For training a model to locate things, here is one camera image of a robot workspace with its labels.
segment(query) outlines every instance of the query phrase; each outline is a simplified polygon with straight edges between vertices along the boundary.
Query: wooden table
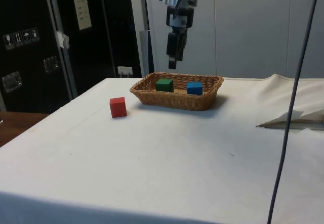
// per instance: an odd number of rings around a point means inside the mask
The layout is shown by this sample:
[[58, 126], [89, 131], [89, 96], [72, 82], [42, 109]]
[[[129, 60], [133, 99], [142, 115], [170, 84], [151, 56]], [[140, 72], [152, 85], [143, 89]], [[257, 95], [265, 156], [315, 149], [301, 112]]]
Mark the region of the wooden table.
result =
[[48, 114], [0, 112], [0, 119], [3, 120], [0, 123], [0, 147], [47, 116]]

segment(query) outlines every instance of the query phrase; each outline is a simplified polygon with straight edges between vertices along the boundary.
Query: wooden block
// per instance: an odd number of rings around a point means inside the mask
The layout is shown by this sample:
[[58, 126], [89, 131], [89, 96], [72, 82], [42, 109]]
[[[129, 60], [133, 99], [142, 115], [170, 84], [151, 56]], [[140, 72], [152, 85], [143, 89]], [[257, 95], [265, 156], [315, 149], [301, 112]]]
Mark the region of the wooden block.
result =
[[187, 93], [194, 95], [203, 95], [203, 84], [199, 81], [188, 82]]
[[113, 118], [127, 116], [125, 98], [110, 99], [110, 111]]
[[160, 79], [155, 84], [155, 90], [173, 93], [173, 80], [172, 79]]

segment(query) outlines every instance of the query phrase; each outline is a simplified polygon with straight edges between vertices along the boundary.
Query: paper sign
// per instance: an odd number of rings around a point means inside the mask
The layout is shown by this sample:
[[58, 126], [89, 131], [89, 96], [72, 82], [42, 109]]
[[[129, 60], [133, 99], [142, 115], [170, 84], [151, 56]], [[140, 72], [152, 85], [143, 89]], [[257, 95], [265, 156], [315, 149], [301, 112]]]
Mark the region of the paper sign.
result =
[[74, 0], [79, 30], [92, 27], [88, 0]]

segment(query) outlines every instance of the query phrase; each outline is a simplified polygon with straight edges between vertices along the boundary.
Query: metal frame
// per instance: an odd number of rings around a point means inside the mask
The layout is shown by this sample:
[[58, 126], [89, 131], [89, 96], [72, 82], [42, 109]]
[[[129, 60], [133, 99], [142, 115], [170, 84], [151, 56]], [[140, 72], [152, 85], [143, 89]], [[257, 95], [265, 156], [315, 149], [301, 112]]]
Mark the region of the metal frame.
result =
[[[48, 5], [49, 5], [50, 12], [51, 12], [51, 19], [54, 23], [53, 24], [54, 31], [60, 31], [61, 33], [64, 34], [63, 25], [62, 25], [62, 21], [61, 21], [61, 15], [60, 15], [60, 11], [58, 8], [57, 0], [48, 0]], [[72, 66], [71, 66], [69, 51], [68, 51], [68, 48], [64, 45], [63, 56], [62, 56], [61, 47], [59, 46], [58, 41], [57, 41], [57, 46], [58, 46], [59, 53], [60, 53], [62, 67], [64, 68], [63, 69], [64, 77], [70, 87], [69, 91], [71, 93], [71, 97], [72, 97], [72, 99], [74, 99], [78, 96], [78, 94], [77, 94], [77, 90], [76, 90], [76, 85], [75, 85], [73, 70], [72, 70]]]
[[132, 9], [133, 9], [133, 16], [134, 16], [134, 24], [135, 24], [135, 31], [136, 31], [136, 40], [137, 40], [137, 47], [138, 47], [138, 55], [140, 58], [140, 66], [142, 77], [145, 76], [145, 68], [148, 66], [144, 66], [144, 63], [147, 63], [148, 55], [146, 55], [146, 51], [142, 48], [147, 48], [148, 44], [142, 44], [148, 42], [147, 40], [143, 39], [144, 32], [147, 32], [149, 29], [148, 26], [148, 18], [146, 16], [146, 5], [145, 0], [131, 0], [132, 1]]
[[108, 38], [108, 46], [109, 46], [109, 50], [110, 50], [110, 59], [111, 59], [112, 67], [113, 67], [113, 74], [116, 77], [116, 67], [115, 67], [115, 62], [113, 60], [113, 55], [112, 55], [112, 46], [111, 46], [110, 33], [109, 33], [109, 28], [108, 28], [105, 0], [101, 0], [101, 4], [102, 4], [103, 15], [105, 18], [105, 26], [106, 26], [106, 32], [107, 32], [107, 38]]
[[[53, 30], [54, 30], [54, 32], [56, 32], [56, 26], [55, 26], [55, 21], [54, 21], [54, 18], [53, 18], [53, 12], [52, 12], [52, 6], [51, 6], [51, 1], [50, 0], [47, 0], [47, 5], [49, 7], [49, 12], [50, 12], [50, 16], [51, 16], [51, 22], [52, 22]], [[58, 49], [58, 52], [59, 52], [61, 66], [62, 66], [62, 70], [63, 70], [63, 74], [64, 74], [64, 79], [65, 79], [65, 84], [66, 84], [67, 92], [69, 94], [70, 100], [72, 100], [73, 99], [73, 96], [72, 96], [72, 92], [71, 92], [71, 88], [70, 88], [70, 84], [69, 84], [67, 72], [66, 72], [66, 69], [65, 69], [65, 65], [64, 65], [64, 60], [63, 60], [61, 48], [60, 48], [59, 43], [57, 41], [56, 33], [55, 33], [55, 39], [56, 39], [56, 45], [57, 45], [57, 49]]]

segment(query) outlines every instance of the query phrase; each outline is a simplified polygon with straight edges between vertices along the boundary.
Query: red cube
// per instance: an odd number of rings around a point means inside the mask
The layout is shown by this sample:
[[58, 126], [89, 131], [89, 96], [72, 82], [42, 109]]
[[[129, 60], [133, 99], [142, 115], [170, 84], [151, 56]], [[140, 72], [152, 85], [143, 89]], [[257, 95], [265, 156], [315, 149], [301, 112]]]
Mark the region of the red cube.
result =
[[110, 99], [110, 110], [113, 118], [127, 116], [125, 98]]

